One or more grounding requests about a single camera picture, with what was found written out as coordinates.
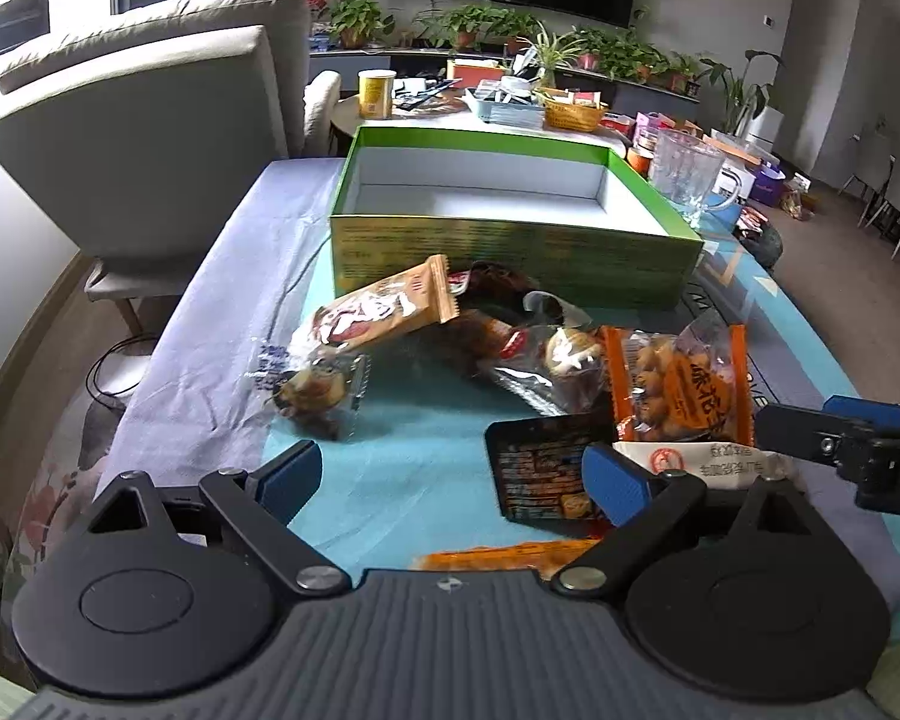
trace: green box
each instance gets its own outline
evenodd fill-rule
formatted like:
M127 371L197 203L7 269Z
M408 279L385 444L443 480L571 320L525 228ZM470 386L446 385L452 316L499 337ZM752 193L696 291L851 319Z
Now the green box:
M584 306L674 306L703 246L608 146L429 127L360 128L330 232L337 295L442 253Z

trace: metal screw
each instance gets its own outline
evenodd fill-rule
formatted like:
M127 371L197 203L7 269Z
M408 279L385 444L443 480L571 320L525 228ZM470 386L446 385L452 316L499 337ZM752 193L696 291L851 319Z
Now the metal screw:
M598 590L607 583L607 575L599 568L589 565L578 565L568 568L560 575L560 584L568 590Z
M310 565L296 575L296 583L303 589L321 594L333 592L345 581L346 575L333 565Z

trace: white appliance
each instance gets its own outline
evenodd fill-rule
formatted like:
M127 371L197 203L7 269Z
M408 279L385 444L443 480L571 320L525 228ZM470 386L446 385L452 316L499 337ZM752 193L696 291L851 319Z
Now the white appliance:
M780 124L783 124L783 114L776 108L766 107L746 126L744 140L763 151L773 151L773 141L780 132Z

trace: blue gripper pad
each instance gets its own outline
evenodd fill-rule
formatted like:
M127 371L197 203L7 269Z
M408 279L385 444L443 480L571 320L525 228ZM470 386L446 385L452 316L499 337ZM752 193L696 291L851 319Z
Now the blue gripper pad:
M653 474L602 443L583 450L581 475L586 494L618 528L640 514L653 498Z
M877 403L874 400L833 395L823 404L822 411L864 419L874 427L900 429L900 406L895 403Z
M288 525L323 478L323 458L314 442L297 442L247 476L245 490L279 522Z

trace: snack package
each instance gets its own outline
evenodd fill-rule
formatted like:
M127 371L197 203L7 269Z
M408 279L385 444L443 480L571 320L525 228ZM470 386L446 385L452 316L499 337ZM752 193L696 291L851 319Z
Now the snack package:
M418 571L518 571L533 568L544 581L600 543L597 538L568 538L563 541L525 541L511 547L475 547L463 552L434 552L418 557L412 568Z
M477 362L483 375L544 416L588 413L605 389L604 353L596 336L569 327L521 327L495 358Z
M466 271L450 274L450 293L461 306L499 306L513 314L523 312L523 299L539 285L520 271L500 263L478 260Z
M600 413L492 423L484 441L500 514L516 522L597 517L583 488L583 450L615 437Z
M331 355L294 364L284 346L262 343L251 368L247 376L254 388L266 391L280 415L304 432L328 440L353 435L370 372L367 355Z
M290 357L300 361L314 354L328 357L353 352L383 338L396 338L434 322L448 322L457 314L447 259L435 254L402 274L381 279L317 309L293 333Z
M713 490L747 490L758 476L799 483L792 458L739 443L615 442L613 448L650 473L684 470L703 479Z
M754 445L743 325L711 309L679 336L604 327L602 339L622 440Z

